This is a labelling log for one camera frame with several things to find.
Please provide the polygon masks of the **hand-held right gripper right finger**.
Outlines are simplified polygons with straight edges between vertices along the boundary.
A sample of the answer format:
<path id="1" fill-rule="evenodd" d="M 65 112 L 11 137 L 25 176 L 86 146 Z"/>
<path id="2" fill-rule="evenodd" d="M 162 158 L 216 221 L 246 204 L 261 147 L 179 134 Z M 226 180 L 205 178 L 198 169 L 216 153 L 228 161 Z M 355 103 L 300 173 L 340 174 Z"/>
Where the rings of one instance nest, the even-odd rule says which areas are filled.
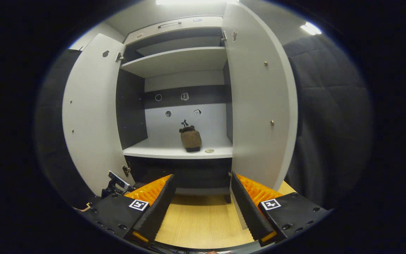
<path id="1" fill-rule="evenodd" d="M 261 246 L 295 237 L 331 213 L 297 192 L 283 194 L 235 172 L 230 174 L 230 188 L 253 240 Z"/>

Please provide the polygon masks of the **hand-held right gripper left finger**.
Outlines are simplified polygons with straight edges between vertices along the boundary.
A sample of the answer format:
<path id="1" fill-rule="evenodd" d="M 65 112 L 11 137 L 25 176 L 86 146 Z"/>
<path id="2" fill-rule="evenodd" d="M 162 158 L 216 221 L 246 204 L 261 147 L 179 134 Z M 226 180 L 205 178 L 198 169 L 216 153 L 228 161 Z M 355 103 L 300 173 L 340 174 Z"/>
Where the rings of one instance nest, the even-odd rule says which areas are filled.
<path id="1" fill-rule="evenodd" d="M 96 203 L 89 203 L 83 216 L 90 223 L 126 241 L 155 240 L 176 192 L 175 175 L 166 175 L 138 189 L 117 188 L 121 178 L 111 180 Z"/>

